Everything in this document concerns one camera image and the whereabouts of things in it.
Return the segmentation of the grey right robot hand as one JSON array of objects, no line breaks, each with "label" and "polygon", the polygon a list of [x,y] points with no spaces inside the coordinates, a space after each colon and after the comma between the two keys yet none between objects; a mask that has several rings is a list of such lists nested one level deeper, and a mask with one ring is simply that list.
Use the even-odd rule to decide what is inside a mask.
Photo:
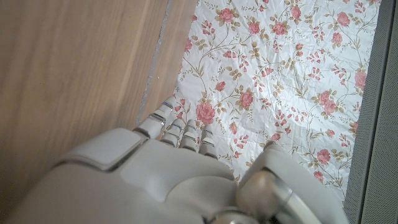
[{"label": "grey right robot hand", "polygon": [[112,129],[62,156],[8,223],[346,223],[341,204],[274,141],[242,180],[210,128],[165,122],[165,100],[133,130]]}]

